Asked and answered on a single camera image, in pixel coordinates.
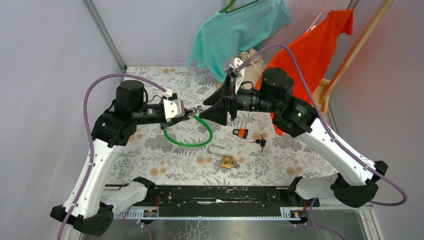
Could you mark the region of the green cable lock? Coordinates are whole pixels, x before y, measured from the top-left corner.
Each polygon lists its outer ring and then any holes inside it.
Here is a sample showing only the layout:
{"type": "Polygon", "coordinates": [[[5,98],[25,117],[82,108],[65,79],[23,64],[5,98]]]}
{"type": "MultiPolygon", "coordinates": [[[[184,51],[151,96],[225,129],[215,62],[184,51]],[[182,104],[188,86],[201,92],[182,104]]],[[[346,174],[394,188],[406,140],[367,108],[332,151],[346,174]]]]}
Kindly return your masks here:
{"type": "Polygon", "coordinates": [[[211,129],[211,127],[203,120],[201,119],[199,116],[194,115],[193,118],[198,121],[200,124],[202,124],[205,129],[207,130],[207,132],[209,133],[209,137],[206,141],[204,142],[200,142],[200,143],[184,143],[184,142],[179,142],[175,139],[172,139],[170,137],[170,135],[168,134],[167,128],[165,127],[163,130],[163,134],[164,136],[173,144],[178,145],[178,146],[182,146],[182,147],[188,147],[188,148],[198,148],[198,147],[203,147],[208,145],[209,143],[212,142],[213,138],[214,138],[214,133],[213,130],[211,129]]]}

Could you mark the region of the brass padlock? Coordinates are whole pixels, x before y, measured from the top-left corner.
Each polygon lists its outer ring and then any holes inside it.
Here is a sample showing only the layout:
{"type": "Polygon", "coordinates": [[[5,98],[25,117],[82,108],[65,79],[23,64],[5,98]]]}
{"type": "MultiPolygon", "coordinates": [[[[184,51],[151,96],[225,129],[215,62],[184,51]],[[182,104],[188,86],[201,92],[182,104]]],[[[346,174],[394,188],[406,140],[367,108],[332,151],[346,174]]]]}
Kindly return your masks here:
{"type": "Polygon", "coordinates": [[[220,163],[220,166],[221,167],[227,168],[227,169],[234,168],[234,167],[232,167],[232,162],[233,161],[236,161],[236,160],[234,159],[233,156],[229,156],[229,155],[226,155],[226,154],[219,154],[219,153],[213,152],[212,151],[212,148],[219,149],[219,150],[225,150],[225,148],[223,146],[210,145],[210,146],[207,147],[207,152],[209,154],[211,154],[211,155],[214,155],[214,156],[217,156],[217,157],[221,157],[221,163],[220,163]]]}

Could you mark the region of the small silver keys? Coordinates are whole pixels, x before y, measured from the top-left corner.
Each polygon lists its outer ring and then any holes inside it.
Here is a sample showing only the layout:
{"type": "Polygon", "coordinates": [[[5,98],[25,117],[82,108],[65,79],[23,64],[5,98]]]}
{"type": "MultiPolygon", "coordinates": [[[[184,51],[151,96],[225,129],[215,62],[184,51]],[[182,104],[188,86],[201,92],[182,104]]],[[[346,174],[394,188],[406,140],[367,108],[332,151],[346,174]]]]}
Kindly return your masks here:
{"type": "Polygon", "coordinates": [[[237,161],[233,161],[232,163],[231,163],[231,167],[232,168],[236,168],[236,169],[238,169],[239,167],[240,167],[240,165],[237,163],[237,161]]]}

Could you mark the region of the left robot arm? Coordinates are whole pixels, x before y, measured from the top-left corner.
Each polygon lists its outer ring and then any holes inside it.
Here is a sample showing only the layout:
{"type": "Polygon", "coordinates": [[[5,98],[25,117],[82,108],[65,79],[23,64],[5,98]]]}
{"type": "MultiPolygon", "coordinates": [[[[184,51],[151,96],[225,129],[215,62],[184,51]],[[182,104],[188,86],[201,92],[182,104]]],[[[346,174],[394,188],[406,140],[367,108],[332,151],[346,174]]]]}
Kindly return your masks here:
{"type": "Polygon", "coordinates": [[[116,89],[110,108],[88,130],[89,153],[78,181],[64,204],[52,208],[51,217],[75,230],[99,237],[116,214],[136,203],[158,203],[155,184],[137,177],[108,197],[102,195],[115,157],[137,131],[138,125],[159,124],[161,129],[186,121],[199,107],[185,108],[175,93],[166,91],[158,104],[148,104],[144,84],[126,80],[116,89]]]}

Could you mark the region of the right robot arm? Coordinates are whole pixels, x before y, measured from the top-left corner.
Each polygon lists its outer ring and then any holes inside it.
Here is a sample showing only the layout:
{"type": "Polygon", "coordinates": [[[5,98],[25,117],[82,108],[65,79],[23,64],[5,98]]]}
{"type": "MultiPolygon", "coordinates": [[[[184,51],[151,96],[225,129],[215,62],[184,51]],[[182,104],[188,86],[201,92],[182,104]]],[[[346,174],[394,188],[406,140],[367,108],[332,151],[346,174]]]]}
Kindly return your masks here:
{"type": "Polygon", "coordinates": [[[233,73],[203,104],[207,109],[199,116],[225,126],[238,111],[272,113],[273,124],[285,134],[300,140],[329,162],[337,173],[325,177],[296,177],[287,191],[287,201],[293,206],[305,200],[336,199],[359,208],[369,203],[378,190],[377,181],[388,169],[383,161],[365,157],[361,162],[355,150],[336,143],[335,133],[317,111],[305,100],[293,96],[294,80],[279,67],[268,68],[262,74],[259,89],[236,89],[233,73]]]}

